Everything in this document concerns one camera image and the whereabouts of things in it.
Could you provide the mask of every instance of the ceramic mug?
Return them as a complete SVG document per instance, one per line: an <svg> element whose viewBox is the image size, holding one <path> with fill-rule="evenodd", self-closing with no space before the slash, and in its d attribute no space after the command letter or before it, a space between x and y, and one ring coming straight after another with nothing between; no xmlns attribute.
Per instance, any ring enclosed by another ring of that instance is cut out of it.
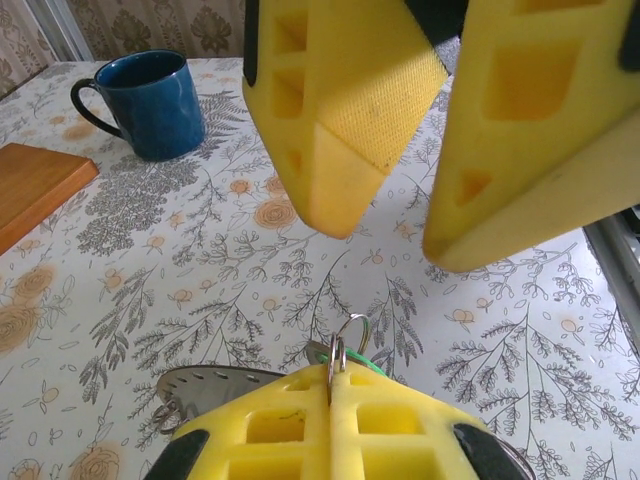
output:
<svg viewBox="0 0 640 480"><path fill-rule="evenodd" d="M100 120L80 100L91 88L104 99L119 128ZM195 149L205 125L186 58L172 50L147 50L104 65L76 82L71 101L96 127L123 138L145 160L169 160Z"/></svg>

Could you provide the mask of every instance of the green string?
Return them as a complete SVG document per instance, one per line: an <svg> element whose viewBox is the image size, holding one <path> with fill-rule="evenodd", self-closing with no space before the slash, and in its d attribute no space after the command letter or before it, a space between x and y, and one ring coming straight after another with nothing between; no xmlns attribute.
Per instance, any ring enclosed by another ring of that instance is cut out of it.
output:
<svg viewBox="0 0 640 480"><path fill-rule="evenodd" d="M316 358L318 359L318 361L320 363L327 363L329 361L329 356L325 355L324 353L317 353L316 354ZM384 370L382 370L380 367L378 367L375 363L373 363L367 357L365 357L363 355L360 355L358 352L356 352L355 350L352 350L349 347L347 347L347 358L351 358L352 360L357 360L358 362L360 362L360 363L366 365L367 367L369 367L374 372L379 373L383 377L387 376L384 373Z"/></svg>

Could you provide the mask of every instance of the mug handle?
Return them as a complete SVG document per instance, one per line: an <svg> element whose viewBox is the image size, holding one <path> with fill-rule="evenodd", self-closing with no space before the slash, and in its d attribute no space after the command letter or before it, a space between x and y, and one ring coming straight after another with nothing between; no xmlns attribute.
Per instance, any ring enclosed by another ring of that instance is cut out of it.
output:
<svg viewBox="0 0 640 480"><path fill-rule="evenodd" d="M117 129L116 127L112 127L107 122L100 120L93 113L91 113L87 107L84 106L82 100L80 100L80 90L82 90L83 88L90 88L98 92L96 84L91 78L83 78L82 80L78 80L75 85L71 87L71 103L73 103L73 106L76 107L78 113L101 130L104 130L105 132L110 133L111 135L114 135L116 137L122 138L122 132L119 129Z"/></svg>

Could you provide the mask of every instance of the wooden board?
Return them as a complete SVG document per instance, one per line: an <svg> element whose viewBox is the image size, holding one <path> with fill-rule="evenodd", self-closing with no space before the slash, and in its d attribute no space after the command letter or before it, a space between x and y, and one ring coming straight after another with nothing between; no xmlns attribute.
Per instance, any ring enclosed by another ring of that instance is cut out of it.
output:
<svg viewBox="0 0 640 480"><path fill-rule="evenodd" d="M10 143L0 149L0 255L98 174L88 158Z"/></svg>

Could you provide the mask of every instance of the floral tablecloth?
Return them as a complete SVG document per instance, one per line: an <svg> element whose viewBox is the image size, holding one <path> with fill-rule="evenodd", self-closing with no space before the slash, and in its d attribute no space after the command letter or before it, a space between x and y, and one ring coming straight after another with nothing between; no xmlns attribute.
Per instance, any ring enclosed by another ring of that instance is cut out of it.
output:
<svg viewBox="0 0 640 480"><path fill-rule="evenodd" d="M57 64L0 103L0 144L101 172L0 257L0 479L141 478L166 441L150 423L162 372L293 372L353 312L390 376L480 416L539 478L637 480L640 367L582 232L462 275L422 256L448 85L339 241L297 218L240 60L190 62L208 137L162 164L77 115L69 89L97 67Z"/></svg>

